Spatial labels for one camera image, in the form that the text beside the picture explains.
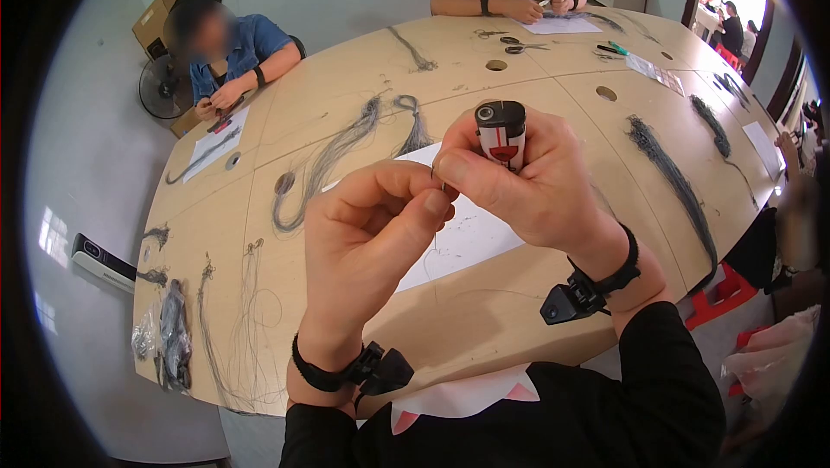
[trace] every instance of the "denim shirt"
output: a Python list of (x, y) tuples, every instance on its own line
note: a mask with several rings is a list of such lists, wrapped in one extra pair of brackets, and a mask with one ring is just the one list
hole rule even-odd
[[(242, 77), (291, 42), (291, 37), (262, 14), (239, 17), (236, 21), (230, 41), (231, 54), (227, 57), (226, 82)], [(219, 89), (208, 64), (190, 65), (194, 106), (199, 100), (210, 97)]]

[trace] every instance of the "plastic bag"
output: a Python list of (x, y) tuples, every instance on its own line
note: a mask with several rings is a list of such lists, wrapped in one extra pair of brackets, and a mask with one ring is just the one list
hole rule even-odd
[(159, 303), (153, 302), (147, 307), (144, 316), (138, 325), (133, 327), (133, 334), (130, 337), (130, 345), (133, 348), (133, 355), (143, 362), (152, 358), (159, 351), (161, 337), (159, 335)]
[(188, 362), (192, 347), (184, 318), (181, 283), (170, 281), (170, 289), (161, 306), (161, 365), (159, 382), (178, 391), (190, 389)]
[(738, 377), (764, 423), (783, 407), (813, 340), (821, 306), (799, 311), (750, 337), (746, 347), (724, 359), (721, 378)]

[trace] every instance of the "black fan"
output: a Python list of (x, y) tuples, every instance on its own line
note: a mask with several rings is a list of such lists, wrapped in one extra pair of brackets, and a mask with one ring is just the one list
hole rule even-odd
[(193, 105), (190, 69), (170, 54), (150, 61), (141, 70), (139, 99), (157, 119), (176, 119)]

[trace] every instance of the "hand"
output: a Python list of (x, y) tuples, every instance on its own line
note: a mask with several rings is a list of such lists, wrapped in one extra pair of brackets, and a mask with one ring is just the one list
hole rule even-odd
[(502, 14), (525, 25), (533, 25), (542, 19), (544, 11), (545, 9), (534, 0), (495, 0), (493, 13)]
[(586, 254), (607, 225), (600, 222), (579, 143), (561, 117), (525, 110), (524, 168), (518, 175), (481, 156), (469, 111), (444, 135), (435, 176), (509, 224), (525, 242)]
[(784, 131), (775, 138), (775, 147), (781, 149), (783, 161), (787, 162), (787, 167), (798, 166), (798, 150), (795, 148), (793, 136), (789, 132)]
[(574, 0), (550, 0), (550, 9), (554, 14), (567, 14), (574, 8)]
[(247, 88), (242, 79), (229, 80), (223, 84), (222, 88), (213, 93), (210, 102), (216, 109), (227, 109), (242, 97), (246, 90)]
[[(457, 196), (441, 191), (429, 167), (386, 160), (312, 198), (306, 209), (304, 347), (334, 351), (356, 339), (359, 353), (364, 324), (455, 214), (451, 202)], [(326, 354), (316, 361), (325, 363)]]
[(196, 116), (199, 120), (211, 120), (216, 117), (216, 108), (210, 103), (210, 99), (203, 97), (196, 103)]

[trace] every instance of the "woman in denim shirt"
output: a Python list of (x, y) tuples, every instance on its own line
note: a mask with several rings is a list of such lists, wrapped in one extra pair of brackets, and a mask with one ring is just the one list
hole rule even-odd
[[(285, 75), (300, 61), (297, 45), (260, 14), (234, 17), (222, 0), (176, 0), (165, 31), (171, 47), (190, 62), (193, 102), (202, 120), (229, 108), (244, 92)], [(227, 61), (214, 79), (208, 65)]]

